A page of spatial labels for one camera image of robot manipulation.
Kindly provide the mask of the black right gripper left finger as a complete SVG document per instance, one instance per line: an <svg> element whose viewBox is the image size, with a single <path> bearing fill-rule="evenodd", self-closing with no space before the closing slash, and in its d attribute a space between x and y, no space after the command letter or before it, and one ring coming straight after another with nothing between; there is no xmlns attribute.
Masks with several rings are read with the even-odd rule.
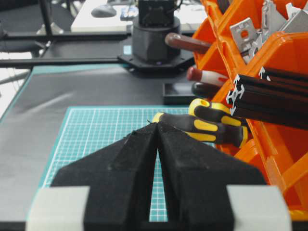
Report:
<svg viewBox="0 0 308 231"><path fill-rule="evenodd" d="M38 190L29 231L131 231L149 218L157 152L157 125L59 169Z"/></svg>

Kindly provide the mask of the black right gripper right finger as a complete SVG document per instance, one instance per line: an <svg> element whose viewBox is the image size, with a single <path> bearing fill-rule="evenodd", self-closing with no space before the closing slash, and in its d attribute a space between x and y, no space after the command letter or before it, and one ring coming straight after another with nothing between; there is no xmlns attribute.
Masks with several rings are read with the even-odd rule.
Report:
<svg viewBox="0 0 308 231"><path fill-rule="evenodd" d="M291 230L279 189L267 185L257 168L167 124L157 128L164 178L189 230Z"/></svg>

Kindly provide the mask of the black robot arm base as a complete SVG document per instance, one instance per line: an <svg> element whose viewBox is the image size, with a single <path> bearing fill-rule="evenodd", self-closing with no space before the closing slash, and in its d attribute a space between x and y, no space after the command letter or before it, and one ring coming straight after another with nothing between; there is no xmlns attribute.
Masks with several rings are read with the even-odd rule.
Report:
<svg viewBox="0 0 308 231"><path fill-rule="evenodd" d="M174 11L175 0L139 0L139 14L133 20L131 37L122 42L122 63L143 72L172 71L193 64L193 53L175 49L165 43L169 33L181 32L180 20Z"/></svg>

